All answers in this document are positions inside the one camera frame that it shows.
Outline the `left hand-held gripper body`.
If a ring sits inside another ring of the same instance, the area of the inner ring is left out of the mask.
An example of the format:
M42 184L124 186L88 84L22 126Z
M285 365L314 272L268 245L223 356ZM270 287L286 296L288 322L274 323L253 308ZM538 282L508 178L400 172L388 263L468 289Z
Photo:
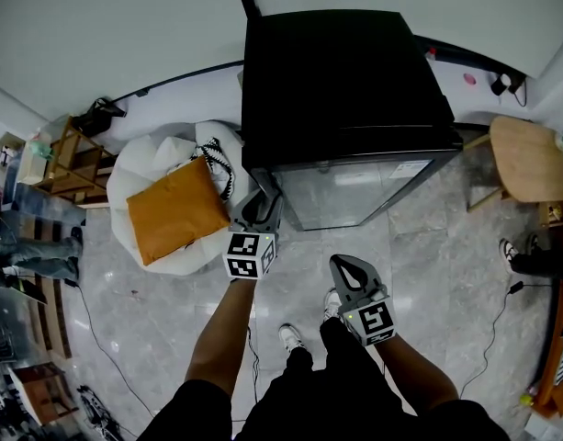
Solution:
M229 228L229 243L222 254L230 278L259 280L270 270L278 254L280 219L243 224L238 218Z

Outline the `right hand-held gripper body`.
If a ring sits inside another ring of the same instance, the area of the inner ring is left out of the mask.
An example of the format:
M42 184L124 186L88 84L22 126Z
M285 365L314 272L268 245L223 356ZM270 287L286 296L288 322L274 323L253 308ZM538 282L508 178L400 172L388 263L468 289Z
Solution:
M396 335L393 301L384 286L358 302L352 300L342 305L340 315L363 347L387 341Z

